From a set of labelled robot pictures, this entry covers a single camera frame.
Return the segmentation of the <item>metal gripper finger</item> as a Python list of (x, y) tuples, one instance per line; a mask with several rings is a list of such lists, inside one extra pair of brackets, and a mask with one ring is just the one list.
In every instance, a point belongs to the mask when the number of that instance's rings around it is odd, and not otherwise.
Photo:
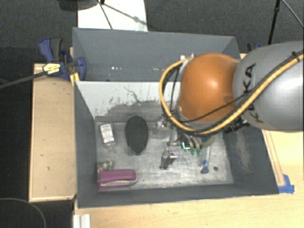
[(167, 157), (168, 165), (172, 165), (177, 158), (178, 158), (178, 156), (175, 154), (175, 151), (169, 151), (169, 154)]
[(171, 164), (172, 161), (172, 156), (173, 156), (173, 149), (171, 148), (166, 148), (161, 156), (161, 164), (160, 164), (160, 169), (161, 170), (166, 170), (168, 169), (169, 165)]

